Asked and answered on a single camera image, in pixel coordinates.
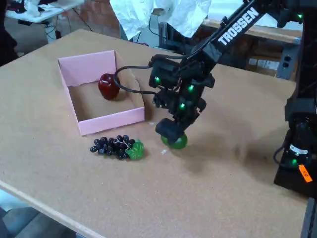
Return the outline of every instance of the open cardboard box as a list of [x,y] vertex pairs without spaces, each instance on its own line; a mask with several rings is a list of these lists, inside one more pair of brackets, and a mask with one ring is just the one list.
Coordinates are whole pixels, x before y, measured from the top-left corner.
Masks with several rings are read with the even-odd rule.
[[[141,94],[120,90],[115,100],[108,101],[98,89],[98,81],[103,74],[114,74],[117,68],[125,66],[117,52],[66,57],[58,59],[58,63],[81,135],[144,121]],[[121,71],[118,78],[122,85],[140,90],[131,70]]]

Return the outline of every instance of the black cable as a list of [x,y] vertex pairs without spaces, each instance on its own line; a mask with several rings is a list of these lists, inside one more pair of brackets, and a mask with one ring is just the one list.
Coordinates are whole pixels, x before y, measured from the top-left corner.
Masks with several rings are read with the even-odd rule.
[[317,81],[315,81],[314,83],[311,83],[309,86],[302,89],[299,93],[305,93],[306,91],[308,91],[311,87],[315,86],[316,84],[317,84]]
[[277,156],[283,149],[285,149],[285,143],[283,143],[282,146],[279,147],[279,148],[274,152],[274,154],[273,154],[273,160],[274,160],[278,165],[280,165],[280,166],[282,166],[282,167],[286,167],[285,164],[282,164],[282,163],[279,162],[279,161],[277,160],[277,158],[276,158],[276,156]]
[[156,35],[156,36],[160,36],[159,34],[157,33],[154,33],[151,29],[150,29],[150,24],[151,24],[151,17],[150,17],[150,20],[149,20],[149,30],[152,34]]
[[55,25],[55,30],[56,30],[56,31],[58,31],[57,26],[58,26],[58,15],[57,15],[57,17],[56,17],[56,25]]
[[[273,154],[273,160],[274,160],[278,165],[280,165],[280,166],[283,167],[283,168],[293,169],[293,170],[295,169],[295,170],[296,170],[296,169],[298,168],[298,166],[289,166],[289,165],[283,164],[283,163],[281,163],[280,161],[278,161],[277,158],[276,158],[276,156],[277,156],[283,149],[285,149],[285,146],[286,146],[286,144],[285,144],[285,142],[283,142],[282,146],[279,147],[279,148],[274,152],[274,154]],[[305,162],[303,165],[304,165],[304,166],[307,166],[311,161],[312,161],[312,157],[309,156],[309,157],[307,157],[307,160],[306,160],[306,162]]]
[[124,66],[122,68],[117,69],[117,71],[114,73],[113,79],[114,79],[114,83],[119,87],[122,88],[123,90],[127,91],[127,92],[131,92],[131,93],[140,93],[140,94],[154,94],[156,95],[156,92],[152,92],[152,91],[138,91],[138,90],[133,90],[130,88],[126,88],[124,86],[122,86],[120,84],[120,82],[118,81],[117,75],[120,71],[124,70],[124,69],[128,69],[128,68],[139,68],[139,69],[147,69],[147,68],[152,68],[151,66],[147,65],[147,66]]
[[138,36],[138,38],[137,38],[137,41],[136,41],[136,43],[138,43],[138,41],[139,41],[139,38],[140,38],[140,35],[141,35],[141,33],[139,33],[139,36]]
[[182,80],[178,80],[178,83],[176,85],[176,88],[173,89],[174,92],[176,92],[179,88],[180,88],[180,85],[182,84]]
[[208,39],[205,41],[203,45],[201,45],[198,49],[196,49],[194,52],[187,54],[187,55],[182,55],[182,56],[168,56],[168,55],[161,55],[157,54],[153,56],[154,58],[165,58],[165,59],[174,59],[174,60],[181,60],[181,59],[186,59],[189,57],[192,57],[193,55],[197,54],[200,50],[202,50],[210,41],[213,41],[215,38],[213,38],[213,34],[208,37]]
[[92,31],[94,32],[91,27],[87,24],[86,21],[84,21],[84,19],[79,15],[79,13],[73,8],[74,12],[78,15],[78,17],[85,23],[85,25]]
[[63,9],[63,10],[64,10],[64,12],[67,14],[67,20],[68,20],[69,32],[72,32],[72,30],[71,30],[71,26],[70,26],[70,21],[69,21],[69,16],[68,16],[67,11],[66,11],[64,8],[62,8],[62,7],[60,7],[60,6],[52,6],[52,7],[43,7],[43,6],[41,6],[41,8],[43,8],[43,9],[52,9],[52,8],[59,8],[59,9]]
[[53,31],[55,31],[55,28],[56,28],[56,26],[53,25],[53,30],[51,30],[50,32],[45,32],[46,35],[47,35],[48,37],[50,37],[52,40],[57,40],[57,39],[55,39],[55,38],[53,38],[52,36],[49,35],[49,34],[52,33]]
[[314,89],[314,102],[315,102],[315,107],[317,108],[316,90],[317,90],[317,87],[315,87]]

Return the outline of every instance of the green fruit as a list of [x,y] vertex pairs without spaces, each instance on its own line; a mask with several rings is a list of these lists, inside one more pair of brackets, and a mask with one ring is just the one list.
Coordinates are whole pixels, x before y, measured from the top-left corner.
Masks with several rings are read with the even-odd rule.
[[166,137],[161,136],[162,142],[167,145],[169,148],[175,149],[175,150],[181,150],[184,149],[187,145],[188,139],[187,139],[187,135],[184,134],[181,137],[179,137],[176,142],[172,145],[170,145],[168,143],[168,140]]

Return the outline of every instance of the cork table surface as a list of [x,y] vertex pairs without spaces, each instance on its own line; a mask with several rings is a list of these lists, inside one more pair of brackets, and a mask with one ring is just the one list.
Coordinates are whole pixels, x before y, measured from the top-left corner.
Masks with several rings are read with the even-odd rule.
[[[130,65],[162,53],[76,31],[0,68],[0,188],[87,237],[300,236],[307,199],[273,184],[271,156],[287,131],[292,82],[217,65],[188,146],[166,148],[155,124],[169,117],[144,96],[145,122],[80,136],[58,71],[61,57],[116,50]],[[150,89],[150,70],[133,70]],[[138,162],[89,152],[94,138],[128,134]]]

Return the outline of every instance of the red apple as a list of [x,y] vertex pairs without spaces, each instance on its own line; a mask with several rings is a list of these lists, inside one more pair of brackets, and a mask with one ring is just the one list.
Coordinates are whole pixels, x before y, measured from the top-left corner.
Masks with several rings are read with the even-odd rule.
[[120,88],[114,83],[113,74],[109,73],[105,73],[101,76],[98,87],[102,96],[107,100],[115,99],[120,90]]

